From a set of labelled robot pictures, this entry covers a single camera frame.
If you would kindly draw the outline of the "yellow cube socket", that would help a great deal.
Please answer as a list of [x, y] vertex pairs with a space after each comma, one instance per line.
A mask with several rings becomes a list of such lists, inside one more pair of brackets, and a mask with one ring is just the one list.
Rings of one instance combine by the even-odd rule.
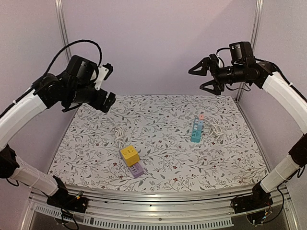
[[121, 149], [120, 154], [128, 167], [133, 166], [140, 161], [139, 154], [132, 145]]

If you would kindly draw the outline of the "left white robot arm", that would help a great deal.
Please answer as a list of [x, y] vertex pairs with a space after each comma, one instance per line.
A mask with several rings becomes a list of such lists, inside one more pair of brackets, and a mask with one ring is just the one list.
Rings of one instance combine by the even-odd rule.
[[8, 143], [29, 121], [58, 102], [64, 107], [64, 112], [88, 104], [107, 113], [116, 96], [101, 89], [104, 78], [104, 75], [93, 79], [91, 74], [74, 76], [63, 72], [58, 76], [47, 74], [34, 82], [0, 115], [0, 177], [40, 190], [61, 208], [67, 208], [71, 197], [62, 180], [23, 161]]

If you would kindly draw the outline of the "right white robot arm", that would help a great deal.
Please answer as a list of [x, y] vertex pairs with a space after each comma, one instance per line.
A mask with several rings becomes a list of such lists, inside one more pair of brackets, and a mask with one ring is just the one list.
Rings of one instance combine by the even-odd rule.
[[188, 71], [191, 75], [206, 76], [208, 72], [212, 75], [213, 80], [202, 84], [200, 89], [220, 95], [228, 84], [255, 84], [285, 109], [303, 134], [288, 155], [253, 187], [254, 194], [249, 197], [248, 205], [252, 209], [258, 209], [266, 202], [266, 194], [307, 164], [307, 101], [271, 62], [260, 61], [253, 55], [234, 57], [232, 65], [228, 67], [220, 67], [218, 61], [217, 55], [211, 54]]

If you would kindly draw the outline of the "teal power strip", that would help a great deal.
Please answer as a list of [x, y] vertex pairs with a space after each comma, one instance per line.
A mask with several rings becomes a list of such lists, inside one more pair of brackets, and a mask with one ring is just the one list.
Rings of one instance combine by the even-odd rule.
[[193, 126], [192, 126], [192, 133], [190, 136], [190, 141], [194, 143], [199, 143], [201, 140], [201, 132], [202, 132], [203, 126], [198, 125], [199, 120], [200, 120], [199, 118], [195, 117]]

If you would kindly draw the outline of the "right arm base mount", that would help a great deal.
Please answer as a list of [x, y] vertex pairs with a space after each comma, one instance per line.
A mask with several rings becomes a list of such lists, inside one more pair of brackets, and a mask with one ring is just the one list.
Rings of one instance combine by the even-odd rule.
[[234, 212], [243, 213], [259, 208], [271, 206], [273, 200], [270, 192], [265, 192], [260, 184], [256, 184], [252, 188], [251, 195], [238, 195], [231, 200], [230, 206]]

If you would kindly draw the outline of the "grey blue plug adapter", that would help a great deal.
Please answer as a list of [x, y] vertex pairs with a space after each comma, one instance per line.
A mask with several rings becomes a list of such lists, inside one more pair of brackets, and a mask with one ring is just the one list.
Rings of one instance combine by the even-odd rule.
[[203, 123], [204, 123], [203, 120], [199, 120], [199, 121], [198, 121], [198, 125], [199, 125], [199, 126], [203, 126]]

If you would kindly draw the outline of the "purple power strip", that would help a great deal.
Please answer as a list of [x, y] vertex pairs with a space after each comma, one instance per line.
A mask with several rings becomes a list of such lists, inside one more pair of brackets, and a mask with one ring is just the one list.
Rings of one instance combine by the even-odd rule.
[[134, 178], [138, 178], [144, 174], [143, 167], [141, 166], [139, 162], [135, 163], [132, 166], [129, 166], [128, 169], [130, 170]]

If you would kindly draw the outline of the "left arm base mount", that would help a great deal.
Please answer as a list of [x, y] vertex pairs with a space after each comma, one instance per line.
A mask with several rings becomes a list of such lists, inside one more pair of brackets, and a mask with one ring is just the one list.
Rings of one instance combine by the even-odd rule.
[[89, 199], [83, 196], [84, 191], [70, 195], [63, 181], [56, 176], [52, 177], [57, 182], [58, 189], [54, 195], [47, 197], [47, 204], [65, 210], [85, 213]]

